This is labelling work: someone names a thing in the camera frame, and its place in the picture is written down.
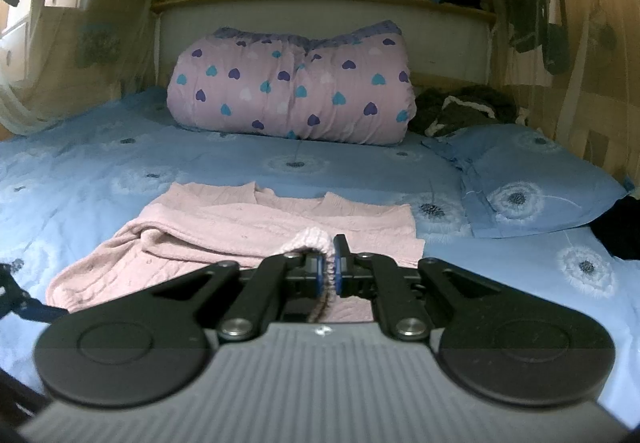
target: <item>white wall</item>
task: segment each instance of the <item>white wall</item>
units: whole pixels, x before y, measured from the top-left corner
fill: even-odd
[[[159,43],[161,81],[180,52],[221,26],[328,38],[387,19],[404,33],[412,71],[485,82],[486,22],[421,7],[346,0],[236,0],[166,10]]]

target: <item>pillowcase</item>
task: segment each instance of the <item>pillowcase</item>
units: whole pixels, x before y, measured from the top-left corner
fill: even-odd
[[[579,227],[626,194],[604,170],[517,124],[473,126],[422,144],[462,171],[475,237]]]
[[[178,58],[178,123],[292,139],[397,144],[415,116],[402,32],[391,21],[332,39],[221,28]]]

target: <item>white heart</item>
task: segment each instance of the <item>white heart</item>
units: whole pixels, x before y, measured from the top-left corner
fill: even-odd
[[[280,102],[276,108],[278,114],[287,114],[289,112],[289,102]]]
[[[244,100],[245,102],[251,102],[251,100],[253,99],[254,97],[252,97],[251,91],[249,90],[248,87],[245,87],[243,90],[240,91],[240,100]]]

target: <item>blue cloth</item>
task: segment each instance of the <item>blue cloth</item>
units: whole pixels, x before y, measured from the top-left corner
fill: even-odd
[[[626,194],[604,170],[521,125],[473,126],[422,143],[461,170],[476,237],[579,227]]]
[[[50,130],[0,142],[0,262],[44,299],[54,275],[110,238],[173,181],[241,185],[312,198],[330,190],[373,204],[408,203],[425,256],[440,257],[596,318],[616,344],[600,403],[640,423],[640,266],[617,261],[588,229],[475,239],[461,175],[408,135],[397,147],[189,131],[161,89],[107,103]],[[46,326],[0,320],[0,367],[41,391],[31,350]]]

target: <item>teal heart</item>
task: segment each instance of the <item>teal heart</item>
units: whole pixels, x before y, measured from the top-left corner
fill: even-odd
[[[341,92],[336,92],[334,94],[334,97],[331,99],[331,101],[334,105],[344,105],[345,103],[347,103],[347,99],[344,97],[343,93]]]
[[[384,86],[386,84],[385,77],[382,74],[374,74],[371,83],[375,86]]]

